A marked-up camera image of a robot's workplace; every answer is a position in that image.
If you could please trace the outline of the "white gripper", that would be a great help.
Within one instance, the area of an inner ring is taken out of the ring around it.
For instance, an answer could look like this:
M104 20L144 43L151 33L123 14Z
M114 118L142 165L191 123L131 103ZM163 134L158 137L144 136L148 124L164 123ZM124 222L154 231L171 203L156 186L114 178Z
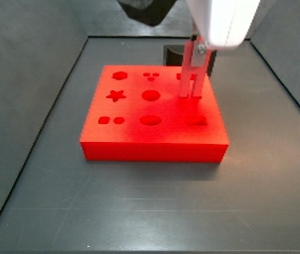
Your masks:
M191 37L190 64L199 67L209 50L234 49L241 44L259 0L186 0L186 3L199 32L199 36Z

